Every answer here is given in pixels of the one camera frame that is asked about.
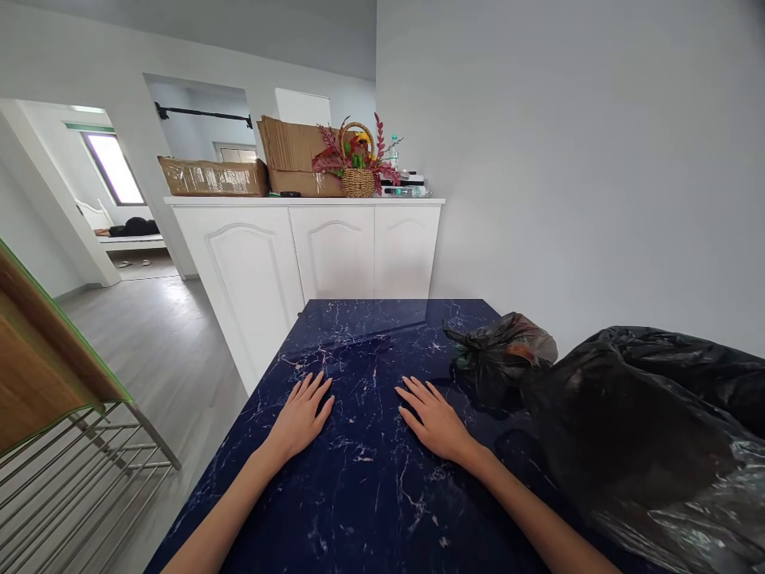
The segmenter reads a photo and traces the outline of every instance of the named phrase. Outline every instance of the cardboard box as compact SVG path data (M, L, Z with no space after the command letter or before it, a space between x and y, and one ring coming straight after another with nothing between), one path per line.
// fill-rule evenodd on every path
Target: cardboard box
M265 163L188 161L157 156L173 195L266 197L271 189Z
M271 190L298 191L303 197L345 197L343 182L332 174L269 170Z
M313 171L313 158L327 147L317 126L288 124L263 116L257 122L257 129L274 193L297 191L303 197L345 196L340 178ZM349 140L353 135L354 132L347 132L346 138Z

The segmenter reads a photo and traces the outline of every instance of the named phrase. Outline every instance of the black garbage bag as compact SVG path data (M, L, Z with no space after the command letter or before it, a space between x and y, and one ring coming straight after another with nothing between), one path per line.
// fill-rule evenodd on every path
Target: black garbage bag
M486 407L503 407L508 393L517 392L522 376L532 369L549 368L558 359L552 336L520 313L508 313L466 334L444 323L444 333L457 343L454 367Z
M765 572L765 360L612 327L521 392L594 527L674 572Z

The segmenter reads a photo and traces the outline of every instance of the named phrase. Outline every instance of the plastic bottle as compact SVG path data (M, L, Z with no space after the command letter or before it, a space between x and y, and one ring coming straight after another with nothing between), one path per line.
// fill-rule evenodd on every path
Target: plastic bottle
M404 186L396 188L396 197L426 198L433 192L425 186Z
M393 134L393 144L395 144L398 141L398 136ZM390 155L388 156L388 161L390 162L390 165L395 169L398 170L398 149L394 147L392 150L390 150Z

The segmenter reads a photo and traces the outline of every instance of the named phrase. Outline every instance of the hand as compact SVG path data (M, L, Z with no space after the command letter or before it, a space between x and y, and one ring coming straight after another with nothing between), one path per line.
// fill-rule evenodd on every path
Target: hand
M332 405L335 404L333 395L324 403L321 412L316 414L321 398L332 384L332 379L327 379L320 386L324 373L319 373L313 382L312 377L313 373L303 381L298 381L292 389L287 403L265 440L264 446L268 446L276 456L282 457L283 463L313 442L327 422Z
M420 442L433 454L465 466L470 455L481 448L438 392L438 389L426 381L427 387L414 377L403 377L404 384L411 392L396 387L396 392L420 415L422 423L404 407L399 407L401 416L409 428L414 431Z

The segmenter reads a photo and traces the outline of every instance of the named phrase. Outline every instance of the bed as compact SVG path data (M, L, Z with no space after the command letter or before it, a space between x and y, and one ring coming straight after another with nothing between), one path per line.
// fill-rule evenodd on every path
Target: bed
M85 202L81 202L79 199L75 199L74 201L80 208L80 213L83 214L85 221L88 222L91 229L108 229L109 227L114 226L112 218L109 216L108 211L106 211L106 208L104 208L104 204L101 203L100 199L98 200L99 209L96 209ZM144 250L167 247L165 245L165 240L160 234L124 238L107 238L99 236L98 241L106 251Z

